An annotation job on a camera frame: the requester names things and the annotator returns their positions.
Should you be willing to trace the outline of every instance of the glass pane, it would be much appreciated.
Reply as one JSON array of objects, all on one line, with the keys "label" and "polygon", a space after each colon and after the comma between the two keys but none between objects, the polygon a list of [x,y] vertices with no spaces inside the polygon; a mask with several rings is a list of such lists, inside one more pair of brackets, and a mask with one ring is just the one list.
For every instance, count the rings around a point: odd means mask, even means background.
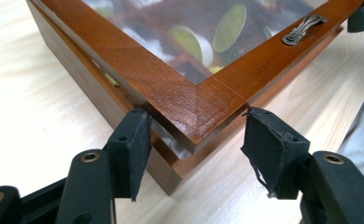
[{"label": "glass pane", "polygon": [[326,0],[83,0],[198,84]]}]

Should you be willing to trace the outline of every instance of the light wood surface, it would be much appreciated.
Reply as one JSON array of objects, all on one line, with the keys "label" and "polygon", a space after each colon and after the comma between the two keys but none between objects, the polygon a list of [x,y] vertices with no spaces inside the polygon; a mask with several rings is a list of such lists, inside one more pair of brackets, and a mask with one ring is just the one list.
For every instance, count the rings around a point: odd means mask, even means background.
[{"label": "light wood surface", "polygon": [[[266,106],[311,142],[337,150],[364,100],[364,33],[345,30]],[[112,129],[52,55],[23,0],[0,1],[0,185],[21,195],[67,175]],[[171,197],[145,174],[118,223],[298,223],[296,201],[269,200],[240,151],[221,145]]]}]

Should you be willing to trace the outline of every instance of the wooden frame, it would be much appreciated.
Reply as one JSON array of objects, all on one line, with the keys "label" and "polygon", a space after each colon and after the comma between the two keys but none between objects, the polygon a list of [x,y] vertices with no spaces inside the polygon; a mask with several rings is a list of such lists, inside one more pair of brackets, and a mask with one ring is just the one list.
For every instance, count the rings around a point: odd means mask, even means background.
[{"label": "wooden frame", "polygon": [[299,24],[297,21],[195,86],[84,3],[35,2],[190,152],[204,146],[241,114],[247,103],[272,97],[291,79],[285,76],[287,71],[363,3],[329,0],[313,11],[327,17],[328,23],[312,28],[299,45],[291,47],[280,41]]},{"label": "wooden frame", "polygon": [[[27,4],[35,17],[35,21],[46,43],[80,88],[84,90],[94,105],[100,110],[109,124],[115,128],[126,111],[135,105],[142,104],[142,102],[135,102],[123,88],[115,88],[105,78],[102,71],[93,63],[92,56],[90,56],[87,51],[82,50],[81,46],[78,46],[76,42],[66,35],[65,32],[63,32],[60,27],[36,5],[36,1],[37,0],[28,0]],[[249,103],[254,106],[262,106],[267,99],[274,95],[288,80],[296,76],[299,71],[302,70],[302,68],[341,31],[340,27],[330,30],[331,32],[324,35],[319,43],[315,43],[310,50],[304,52],[303,59],[299,58],[296,62],[285,68],[282,78],[275,77],[279,78],[279,80],[277,80],[276,88],[271,88],[266,92],[262,91],[260,95],[254,95],[250,98]],[[144,105],[146,105],[147,108],[151,108],[148,102],[144,101]],[[240,108],[237,108],[235,114],[227,118],[227,120],[222,123],[222,126],[226,126],[230,120],[238,115],[240,111],[244,110],[245,107],[246,103],[240,106]],[[214,150],[232,137],[233,134],[243,126],[244,118],[240,117],[239,119],[235,119],[232,124],[224,129],[220,126],[216,127],[216,132],[212,132],[211,134],[220,132],[217,135],[217,138],[208,141],[209,137],[206,136],[205,144],[203,141],[199,144],[199,147],[205,146],[184,160],[180,160],[174,152],[170,150],[155,133],[153,133],[152,135],[154,137],[152,139],[152,144],[154,150],[152,150],[152,154],[150,155],[147,170],[164,191],[171,194],[177,186],[188,177],[192,170],[201,164],[203,160],[206,160]]]}]

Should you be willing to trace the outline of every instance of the varnished wood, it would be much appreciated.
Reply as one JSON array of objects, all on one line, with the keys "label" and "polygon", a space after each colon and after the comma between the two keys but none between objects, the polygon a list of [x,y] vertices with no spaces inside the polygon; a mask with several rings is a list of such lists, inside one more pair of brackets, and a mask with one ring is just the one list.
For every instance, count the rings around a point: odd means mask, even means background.
[{"label": "varnished wood", "polygon": [[331,34],[363,1],[329,0],[313,12],[326,16],[329,22],[313,28],[298,46],[286,46],[280,39],[299,21],[197,86],[84,3],[35,2],[193,152],[239,115],[247,102],[270,98],[273,91],[267,91],[269,88],[280,90],[283,83],[278,83],[278,78]]},{"label": "varnished wood", "polygon": [[[67,68],[78,85],[81,86],[82,90],[89,96],[95,106],[101,111],[109,124],[113,128],[116,128],[122,115],[134,106],[134,102],[128,100],[131,97],[126,95],[121,88],[112,86],[100,69],[93,64],[91,58],[47,17],[35,3],[32,1],[28,1],[27,3],[35,16],[36,23],[48,46],[65,68]],[[341,29],[329,35],[321,44],[311,50],[310,54],[304,60],[297,63],[279,82],[287,82],[289,78],[296,76],[340,31]],[[254,106],[263,106],[266,101],[267,99],[265,100],[264,97],[261,97],[260,100],[255,101]],[[164,191],[171,194],[189,177],[189,174],[196,167],[208,159],[209,155],[218,146],[230,139],[244,124],[244,118],[240,116],[240,118],[235,119],[225,129],[222,129],[217,137],[209,141],[201,150],[184,160],[180,160],[152,132],[152,144],[155,151],[152,152],[147,170]]]},{"label": "varnished wood", "polygon": [[[266,109],[336,151],[364,100],[364,33],[345,30]],[[112,129],[51,53],[25,1],[0,0],[0,185],[21,196],[64,178],[81,150]],[[239,149],[223,142],[173,196],[145,173],[138,200],[116,199],[118,223],[300,222],[298,201],[269,200]]]}]

